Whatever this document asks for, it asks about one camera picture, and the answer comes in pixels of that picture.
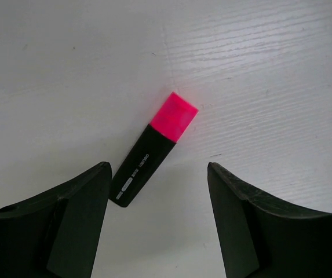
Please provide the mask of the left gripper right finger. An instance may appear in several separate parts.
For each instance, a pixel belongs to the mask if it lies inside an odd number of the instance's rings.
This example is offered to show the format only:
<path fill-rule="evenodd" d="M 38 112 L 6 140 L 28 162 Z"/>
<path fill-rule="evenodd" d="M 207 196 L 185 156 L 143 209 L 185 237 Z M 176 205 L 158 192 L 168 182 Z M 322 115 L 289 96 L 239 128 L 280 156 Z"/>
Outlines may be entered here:
<path fill-rule="evenodd" d="M 287 202 L 209 163 L 227 277 L 332 277 L 332 213 Z"/>

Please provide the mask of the pink highlighter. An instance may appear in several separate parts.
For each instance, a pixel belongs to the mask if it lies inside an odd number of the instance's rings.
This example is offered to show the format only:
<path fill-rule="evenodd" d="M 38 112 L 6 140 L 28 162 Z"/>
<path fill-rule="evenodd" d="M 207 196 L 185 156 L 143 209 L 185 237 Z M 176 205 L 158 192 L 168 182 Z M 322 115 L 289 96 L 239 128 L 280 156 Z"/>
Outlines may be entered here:
<path fill-rule="evenodd" d="M 172 92 L 115 173 L 109 199 L 127 207 L 177 144 L 199 110 Z"/>

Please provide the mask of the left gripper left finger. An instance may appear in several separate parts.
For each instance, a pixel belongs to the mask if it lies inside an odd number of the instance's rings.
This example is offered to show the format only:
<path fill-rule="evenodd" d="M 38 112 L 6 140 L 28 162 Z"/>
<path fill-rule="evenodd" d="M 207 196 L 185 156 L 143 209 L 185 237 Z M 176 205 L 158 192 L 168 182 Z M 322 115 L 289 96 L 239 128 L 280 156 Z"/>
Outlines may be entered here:
<path fill-rule="evenodd" d="M 0 209 L 0 277 L 90 277 L 107 208 L 111 166 Z"/>

